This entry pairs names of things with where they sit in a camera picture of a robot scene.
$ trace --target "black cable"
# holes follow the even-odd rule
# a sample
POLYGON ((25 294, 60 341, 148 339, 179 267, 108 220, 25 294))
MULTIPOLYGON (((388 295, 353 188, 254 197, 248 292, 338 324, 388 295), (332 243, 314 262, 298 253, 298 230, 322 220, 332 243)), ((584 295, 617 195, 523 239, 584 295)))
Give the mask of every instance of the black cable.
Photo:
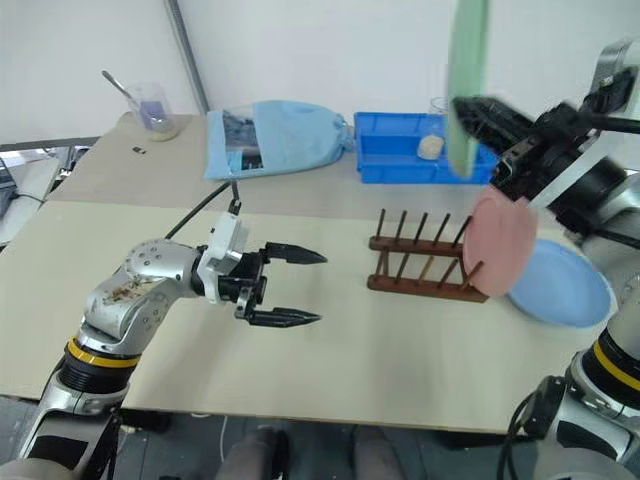
POLYGON ((609 117, 608 115, 598 115, 594 113, 581 113, 580 115, 596 130, 635 134, 640 133, 640 121, 638 120, 609 117))
POLYGON ((242 206, 242 202, 240 201, 240 193, 238 192, 238 183, 233 181, 231 182, 231 190, 233 191, 233 200, 229 204, 229 213, 233 213, 237 215, 240 213, 240 207, 242 206))
POLYGON ((38 197, 34 197, 33 195, 29 195, 28 193, 16 193, 13 198, 19 198, 19 197, 31 198, 32 200, 35 200, 36 202, 40 202, 40 205, 44 204, 44 200, 42 200, 41 198, 38 198, 38 197))
POLYGON ((594 230, 593 233, 598 237, 606 238, 607 240, 622 243, 623 245, 627 245, 628 247, 635 248, 636 250, 640 250, 640 240, 630 237, 628 235, 624 235, 622 233, 612 232, 610 230, 604 230, 604 229, 594 230))
POLYGON ((118 458, 118 436, 116 434, 116 442, 111 452, 111 458, 109 459, 109 469, 107 470, 107 480, 113 480, 116 473, 116 459, 118 458))
MULTIPOLYGON (((211 192, 209 195, 207 195, 198 205, 196 205, 195 207, 193 207, 191 209, 191 211, 189 213, 187 213, 184 218, 182 220, 180 220, 175 227, 173 227, 169 233, 167 233, 164 238, 166 238, 167 240, 173 238, 173 236, 178 233, 180 231, 180 229, 182 227, 184 227, 187 222, 189 222, 189 220, 191 220, 196 213, 198 213, 200 210, 202 210, 204 207, 207 206, 207 204, 213 200, 214 198, 216 198, 218 195, 220 195, 222 192, 224 192, 229 185, 234 185, 236 182, 235 181, 231 181, 231 182, 224 182, 222 185, 220 185, 218 188, 216 188, 213 192, 211 192)), ((237 193, 237 186, 234 189, 234 193, 237 193)))
POLYGON ((515 465, 513 463, 513 451, 511 447, 513 441, 518 435, 518 431, 522 427, 522 423, 518 421, 518 418, 529 403, 532 395, 533 394, 527 395, 527 397, 522 400, 522 402, 520 402, 520 404, 516 407, 513 415, 511 416, 511 420, 509 421, 509 428, 507 429, 507 438, 505 438, 505 441, 502 444, 502 448, 500 449, 500 456, 498 457, 498 470, 496 473, 497 480, 504 480, 505 466, 509 468, 511 479, 518 480, 518 475, 516 474, 515 465))

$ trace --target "beige tabletop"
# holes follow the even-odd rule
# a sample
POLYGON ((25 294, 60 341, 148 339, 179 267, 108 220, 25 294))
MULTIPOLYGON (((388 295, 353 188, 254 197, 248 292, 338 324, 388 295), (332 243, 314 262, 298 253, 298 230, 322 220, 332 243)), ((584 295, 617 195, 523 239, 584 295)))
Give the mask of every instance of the beige tabletop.
MULTIPOLYGON (((162 236, 185 212, 48 202, 0 255, 0 393, 36 398, 87 293, 133 245, 162 236)), ((250 327, 231 306, 180 300, 145 351, 126 407, 501 431, 518 401, 545 375, 562 374, 602 328, 545 325, 506 298, 475 304, 368 290, 375 220, 242 217, 250 249, 292 242, 327 256, 324 265, 274 261, 265 271, 266 308, 323 319, 250 327)), ((216 218, 203 212, 175 240, 204 242, 216 218)), ((558 230, 540 234, 562 241, 558 230)), ((434 264, 434 276, 445 267, 434 264)))
MULTIPOLYGON (((180 120, 178 137, 154 143, 123 116, 0 255, 0 393, 37 397, 87 293, 133 245, 164 235, 219 183, 203 179, 204 118, 180 120)), ((401 210, 409 210, 409 232, 429 211, 435 220, 425 238, 451 212, 443 237, 450 239, 478 192, 363 185, 353 155, 313 171, 242 180, 250 248, 294 243, 329 259, 304 267, 274 262, 265 307, 323 319, 290 330, 255 328, 233 319, 231 307, 181 300, 146 350, 125 406, 504 431, 515 405, 545 375, 562 374, 603 324, 549 326, 506 298, 473 304, 366 288, 376 264, 367 240, 381 207, 390 231, 401 210)), ((175 240, 205 243, 215 210, 227 204, 214 203, 175 240)), ((542 223, 540 236, 566 243, 548 219, 542 223)), ((406 275, 418 275, 422 265, 413 262, 406 275)), ((434 264, 431 273, 445 268, 434 264)))
MULTIPOLYGON (((54 200, 124 203, 190 208, 219 181, 205 180, 206 129, 202 116, 179 117, 182 132, 167 142, 145 137, 127 114, 87 153, 54 200), (141 147, 146 153, 134 152, 141 147)), ((428 211, 432 221, 447 212, 462 221, 481 187, 478 185, 381 185, 360 182, 352 152, 333 165, 289 175, 239 182, 245 213, 324 218, 376 218, 381 208, 410 218, 428 211)), ((223 208, 223 203, 211 208, 223 208)), ((546 225, 552 225, 547 219, 546 225)))

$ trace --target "blue plastic bin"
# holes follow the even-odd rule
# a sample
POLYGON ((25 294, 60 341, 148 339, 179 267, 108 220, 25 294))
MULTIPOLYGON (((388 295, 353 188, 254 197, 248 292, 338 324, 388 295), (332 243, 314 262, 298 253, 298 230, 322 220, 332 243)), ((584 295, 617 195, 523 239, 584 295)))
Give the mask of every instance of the blue plastic bin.
POLYGON ((497 155, 480 145, 473 175, 460 178, 449 168, 446 145, 437 160, 418 157, 424 136, 444 138, 444 115, 358 112, 354 119, 363 183, 487 184, 498 161, 497 155))

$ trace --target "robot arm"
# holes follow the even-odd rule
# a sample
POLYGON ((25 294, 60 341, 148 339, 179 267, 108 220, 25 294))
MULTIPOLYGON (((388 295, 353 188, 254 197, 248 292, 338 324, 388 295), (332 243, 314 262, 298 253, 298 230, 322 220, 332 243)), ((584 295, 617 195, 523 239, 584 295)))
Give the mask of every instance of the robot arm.
POLYGON ((640 133, 639 67, 640 42, 607 47, 582 107, 563 103, 535 122, 493 98, 454 99, 467 132, 501 155, 491 183, 548 208, 620 305, 564 377, 542 381, 510 432, 542 440, 535 478, 633 478, 622 465, 640 438, 640 174, 607 155, 616 132, 640 133))
POLYGON ((71 478, 101 477, 115 460, 119 409, 129 377, 179 298, 205 296, 213 304, 236 303, 235 316, 259 326, 290 327, 321 318, 290 308, 256 310, 267 282, 263 267, 272 258, 298 264, 326 258, 274 243, 245 253, 248 229, 236 213, 221 215, 206 246, 193 248, 168 239, 140 243, 89 294, 78 332, 67 343, 27 429, 22 460, 0 468, 0 478, 13 478, 8 476, 15 474, 12 469, 25 474, 29 468, 59 475, 60 466, 71 478))

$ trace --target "floor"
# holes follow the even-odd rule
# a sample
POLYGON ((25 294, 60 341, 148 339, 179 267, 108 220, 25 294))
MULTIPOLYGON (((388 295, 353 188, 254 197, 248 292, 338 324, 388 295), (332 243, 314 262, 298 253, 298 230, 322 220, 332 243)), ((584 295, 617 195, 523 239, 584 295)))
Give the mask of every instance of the floor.
MULTIPOLYGON (((17 439, 33 406, 0 397, 0 464, 15 455, 17 439)), ((163 434, 137 431, 122 434, 116 466, 117 479, 200 480, 215 476, 220 467, 220 430, 223 418, 172 417, 163 434)), ((348 451, 352 425, 230 417, 223 448, 228 451, 244 433, 271 424, 289 434, 292 443, 290 478, 351 479, 348 451)), ((498 447, 447 448, 441 434, 428 430, 385 428, 410 480, 482 480, 495 478, 498 447)), ((521 480, 531 478, 535 447, 526 442, 515 447, 521 480)))

